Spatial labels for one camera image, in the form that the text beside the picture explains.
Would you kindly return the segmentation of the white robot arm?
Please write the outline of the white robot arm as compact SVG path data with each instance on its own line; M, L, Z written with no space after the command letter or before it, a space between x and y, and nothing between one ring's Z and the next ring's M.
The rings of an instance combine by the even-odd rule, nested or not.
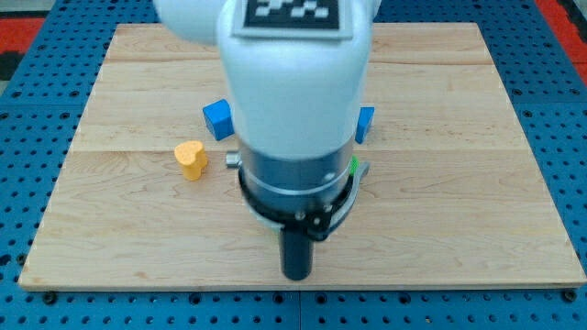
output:
M239 177L270 226L324 240L348 215L351 154L376 1L158 1L161 22L217 47L238 137Z

